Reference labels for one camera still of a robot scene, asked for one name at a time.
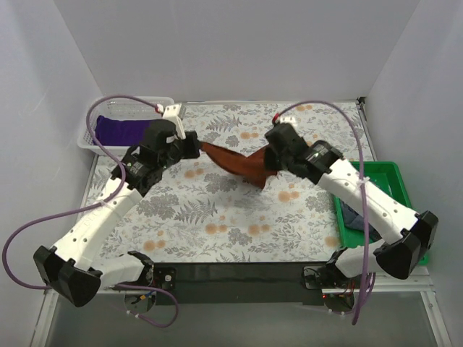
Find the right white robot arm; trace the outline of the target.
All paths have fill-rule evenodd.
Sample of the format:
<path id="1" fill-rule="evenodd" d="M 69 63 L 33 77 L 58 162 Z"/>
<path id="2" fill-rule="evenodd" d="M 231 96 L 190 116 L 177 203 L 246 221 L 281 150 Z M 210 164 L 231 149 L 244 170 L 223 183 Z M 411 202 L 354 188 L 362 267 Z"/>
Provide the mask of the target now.
<path id="1" fill-rule="evenodd" d="M 309 146 L 289 123 L 277 124 L 266 135 L 265 165 L 308 179 L 351 207 L 381 239 L 367 247 L 336 251 L 319 270 L 325 286 L 339 286 L 360 275 L 368 256 L 368 271 L 405 280 L 433 243 L 438 218 L 418 213 L 393 199 L 360 172 L 332 145 L 319 140 Z"/>

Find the brown towel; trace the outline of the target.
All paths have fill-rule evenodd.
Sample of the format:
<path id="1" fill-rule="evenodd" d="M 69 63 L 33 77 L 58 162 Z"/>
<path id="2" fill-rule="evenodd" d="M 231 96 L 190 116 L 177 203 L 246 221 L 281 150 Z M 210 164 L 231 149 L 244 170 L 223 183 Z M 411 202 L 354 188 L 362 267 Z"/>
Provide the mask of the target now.
<path id="1" fill-rule="evenodd" d="M 242 177 L 246 182 L 260 189 L 265 187 L 268 177 L 276 176 L 278 173 L 278 171 L 265 167 L 264 159 L 267 146 L 249 156 L 208 142 L 201 142 L 200 149 L 218 167 L 229 174 Z"/>

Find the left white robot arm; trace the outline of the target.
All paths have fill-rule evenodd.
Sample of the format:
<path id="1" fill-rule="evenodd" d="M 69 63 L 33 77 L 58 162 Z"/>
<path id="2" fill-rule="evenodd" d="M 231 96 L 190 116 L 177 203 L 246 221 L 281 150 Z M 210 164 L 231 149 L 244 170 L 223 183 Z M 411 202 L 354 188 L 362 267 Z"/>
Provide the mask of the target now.
<path id="1" fill-rule="evenodd" d="M 102 288 L 151 285 L 155 264 L 145 254 L 129 251 L 102 262 L 95 258 L 116 225 L 166 169 L 199 156 L 196 132 L 180 134 L 172 121 L 152 121 L 142 140 L 127 149 L 122 164 L 112 171 L 97 208 L 84 214 L 52 247 L 35 251 L 33 259 L 44 283 L 75 307 L 86 305 Z"/>

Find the purple towel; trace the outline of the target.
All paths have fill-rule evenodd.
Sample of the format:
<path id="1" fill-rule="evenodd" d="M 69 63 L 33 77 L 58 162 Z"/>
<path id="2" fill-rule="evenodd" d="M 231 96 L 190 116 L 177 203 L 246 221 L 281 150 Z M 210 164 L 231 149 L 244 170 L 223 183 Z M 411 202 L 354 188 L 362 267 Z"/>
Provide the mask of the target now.
<path id="1" fill-rule="evenodd" d="M 100 115 L 96 120 L 95 137 L 105 147 L 136 145 L 150 123 L 151 120 L 118 121 Z"/>

